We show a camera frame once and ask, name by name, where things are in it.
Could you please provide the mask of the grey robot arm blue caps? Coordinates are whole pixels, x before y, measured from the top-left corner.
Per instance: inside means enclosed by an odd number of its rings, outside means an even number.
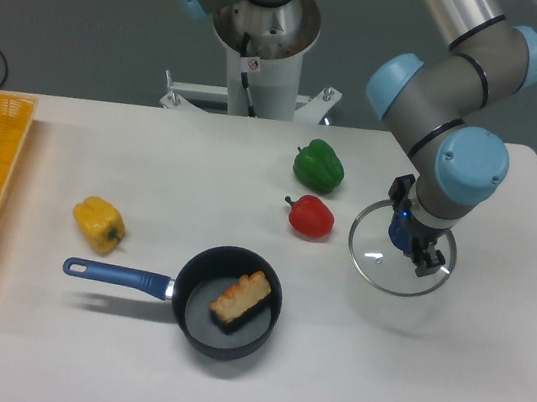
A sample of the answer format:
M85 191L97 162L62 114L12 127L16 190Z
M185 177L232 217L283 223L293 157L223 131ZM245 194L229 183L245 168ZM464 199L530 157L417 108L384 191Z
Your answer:
M535 84L537 32L512 26L496 0L425 0L449 49L427 66L408 53L387 61L366 86L415 171L389 190L388 234L417 275L438 272L437 241L506 177L509 155L466 116ZM231 114L289 120L303 55L321 18L314 0L179 0L193 18L211 17L227 58Z

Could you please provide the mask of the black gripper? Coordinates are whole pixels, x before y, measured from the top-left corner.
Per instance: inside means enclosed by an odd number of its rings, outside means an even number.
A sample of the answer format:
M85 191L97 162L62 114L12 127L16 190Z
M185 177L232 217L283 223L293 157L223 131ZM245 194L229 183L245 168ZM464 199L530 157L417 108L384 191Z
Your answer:
M389 238L405 256L416 258L415 274L425 277L435 274L446 259L437 242L445 235L446 228L432 228L421 223L411 211L411 203L407 200L394 203L393 217L389 225Z

